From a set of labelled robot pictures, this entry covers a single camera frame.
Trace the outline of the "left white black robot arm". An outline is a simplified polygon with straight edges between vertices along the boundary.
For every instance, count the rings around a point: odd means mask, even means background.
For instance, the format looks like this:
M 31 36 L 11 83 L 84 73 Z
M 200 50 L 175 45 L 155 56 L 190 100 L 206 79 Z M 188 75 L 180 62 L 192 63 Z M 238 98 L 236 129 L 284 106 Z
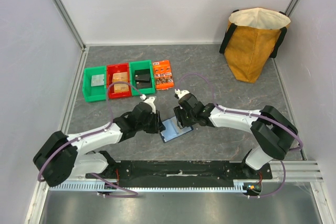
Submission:
M 39 170 L 37 179 L 54 187 L 71 176 L 86 173 L 110 178 L 115 174 L 115 164 L 103 154 L 92 154 L 91 151 L 133 138 L 139 131 L 159 134 L 164 130 L 159 110 L 147 100 L 93 130 L 69 135 L 62 131 L 53 132 L 33 158 Z

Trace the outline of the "blue card holder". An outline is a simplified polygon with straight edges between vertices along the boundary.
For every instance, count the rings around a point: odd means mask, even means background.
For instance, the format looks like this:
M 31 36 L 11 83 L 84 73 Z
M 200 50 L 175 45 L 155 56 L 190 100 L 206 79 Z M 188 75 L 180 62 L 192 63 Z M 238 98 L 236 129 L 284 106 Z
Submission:
M 165 130 L 160 133 L 163 143 L 167 143 L 177 137 L 193 131 L 192 126 L 181 127 L 175 116 L 163 121 L 163 125 L 165 126 Z

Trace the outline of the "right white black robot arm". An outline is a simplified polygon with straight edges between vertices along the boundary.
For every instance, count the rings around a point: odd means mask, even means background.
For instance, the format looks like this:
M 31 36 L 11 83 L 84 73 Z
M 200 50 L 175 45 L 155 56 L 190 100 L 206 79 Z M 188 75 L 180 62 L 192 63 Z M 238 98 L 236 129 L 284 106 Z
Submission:
M 290 151 L 300 150 L 302 141 L 298 130 L 273 106 L 262 110 L 230 109 L 216 103 L 204 105 L 187 90 L 175 90 L 178 106 L 174 108 L 181 128 L 198 124 L 208 127 L 227 127 L 248 132 L 258 147 L 248 152 L 240 166 L 241 174 L 254 178 L 269 161 L 284 160 Z

